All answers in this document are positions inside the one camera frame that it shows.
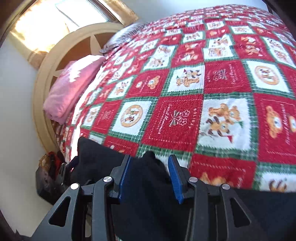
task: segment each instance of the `white wall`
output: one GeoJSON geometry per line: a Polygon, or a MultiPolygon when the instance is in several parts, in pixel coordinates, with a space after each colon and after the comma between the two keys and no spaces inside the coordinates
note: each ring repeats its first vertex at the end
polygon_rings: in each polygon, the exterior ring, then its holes
{"type": "Polygon", "coordinates": [[[264,9],[262,0],[123,0],[143,22],[151,22],[186,10],[224,4],[242,4],[264,9]]]}
{"type": "Polygon", "coordinates": [[[6,39],[0,48],[0,209],[12,229],[26,236],[51,208],[35,188],[35,171],[45,154],[32,120],[36,74],[6,39]]]}

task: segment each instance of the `window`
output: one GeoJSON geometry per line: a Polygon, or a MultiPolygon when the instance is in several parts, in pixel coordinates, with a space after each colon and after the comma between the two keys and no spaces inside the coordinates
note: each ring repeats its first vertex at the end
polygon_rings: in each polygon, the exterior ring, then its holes
{"type": "Polygon", "coordinates": [[[99,6],[89,0],[62,0],[55,7],[63,15],[70,32],[90,24],[112,21],[99,6]]]}

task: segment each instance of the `curtain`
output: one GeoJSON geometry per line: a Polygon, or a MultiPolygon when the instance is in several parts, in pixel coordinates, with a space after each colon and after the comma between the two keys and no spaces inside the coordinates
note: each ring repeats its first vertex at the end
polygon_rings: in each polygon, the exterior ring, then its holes
{"type": "Polygon", "coordinates": [[[53,2],[55,0],[37,0],[9,34],[13,45],[36,69],[52,47],[70,33],[53,2]]]}
{"type": "Polygon", "coordinates": [[[128,26],[139,19],[121,0],[99,0],[124,26],[128,26]]]}

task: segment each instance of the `bed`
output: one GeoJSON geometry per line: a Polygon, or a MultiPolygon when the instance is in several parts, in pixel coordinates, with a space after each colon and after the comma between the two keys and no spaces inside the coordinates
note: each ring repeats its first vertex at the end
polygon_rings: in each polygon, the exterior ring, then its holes
{"type": "Polygon", "coordinates": [[[63,126],[47,119],[42,104],[60,70],[98,54],[122,28],[84,27],[44,59],[33,114],[46,151],[70,161],[84,136],[132,156],[151,150],[164,164],[175,154],[208,184],[296,191],[296,42],[258,8],[215,6],[149,23],[108,53],[63,126]]]}

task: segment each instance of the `circular emblem print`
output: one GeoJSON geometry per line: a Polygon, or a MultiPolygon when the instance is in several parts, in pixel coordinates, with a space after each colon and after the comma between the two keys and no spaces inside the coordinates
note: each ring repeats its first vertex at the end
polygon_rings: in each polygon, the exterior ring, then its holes
{"type": "Polygon", "coordinates": [[[257,77],[264,83],[268,85],[277,85],[279,83],[279,77],[277,74],[269,67],[257,66],[255,68],[255,73],[257,77]]]}
{"type": "Polygon", "coordinates": [[[131,127],[135,125],[142,117],[143,109],[141,106],[134,104],[127,108],[120,118],[121,125],[131,127]]]}

